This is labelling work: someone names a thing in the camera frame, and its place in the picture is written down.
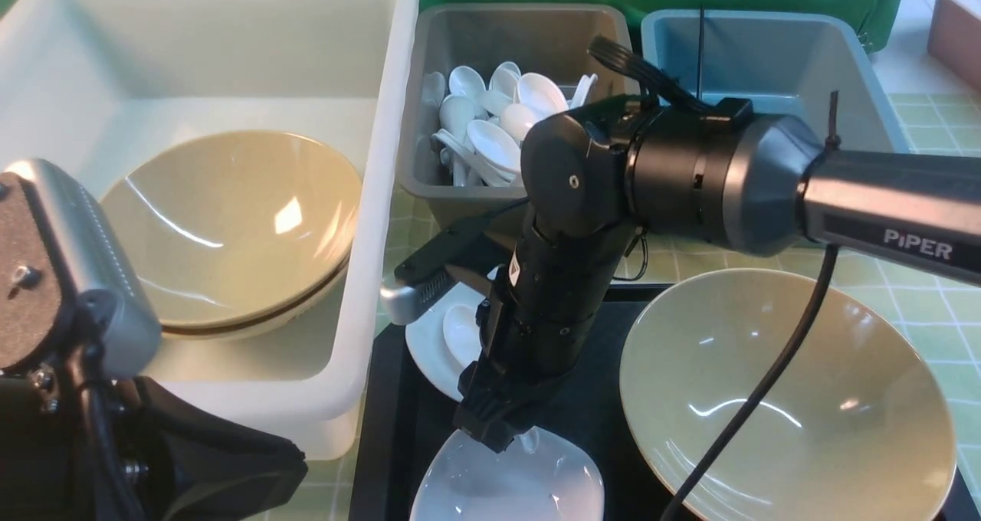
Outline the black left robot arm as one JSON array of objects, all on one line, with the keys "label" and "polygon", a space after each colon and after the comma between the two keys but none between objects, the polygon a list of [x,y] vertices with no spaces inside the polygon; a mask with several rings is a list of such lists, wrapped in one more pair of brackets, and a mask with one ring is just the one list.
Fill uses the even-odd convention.
[{"label": "black left robot arm", "polygon": [[[123,480],[146,520],[245,520],[290,501],[308,473],[287,438],[228,422],[147,377],[119,382],[110,417]],[[70,407],[2,380],[2,518],[119,520]]]}]

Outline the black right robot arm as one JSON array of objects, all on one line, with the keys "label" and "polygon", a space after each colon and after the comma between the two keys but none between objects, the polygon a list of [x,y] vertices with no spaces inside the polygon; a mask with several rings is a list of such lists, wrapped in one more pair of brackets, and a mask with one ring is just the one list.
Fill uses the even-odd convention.
[{"label": "black right robot arm", "polygon": [[481,354],[453,426],[502,452],[571,374],[635,235],[757,257],[799,241],[979,284],[979,160],[838,150],[749,100],[707,109],[617,96],[549,116],[520,154],[529,201],[477,308]]}]

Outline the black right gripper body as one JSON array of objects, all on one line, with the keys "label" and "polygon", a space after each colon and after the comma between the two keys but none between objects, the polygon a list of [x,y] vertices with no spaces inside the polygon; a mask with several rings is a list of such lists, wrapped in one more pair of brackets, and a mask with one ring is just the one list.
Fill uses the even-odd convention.
[{"label": "black right gripper body", "polygon": [[571,375],[633,224],[573,236],[529,208],[508,264],[477,308],[481,352],[460,375],[456,429],[500,454]]}]

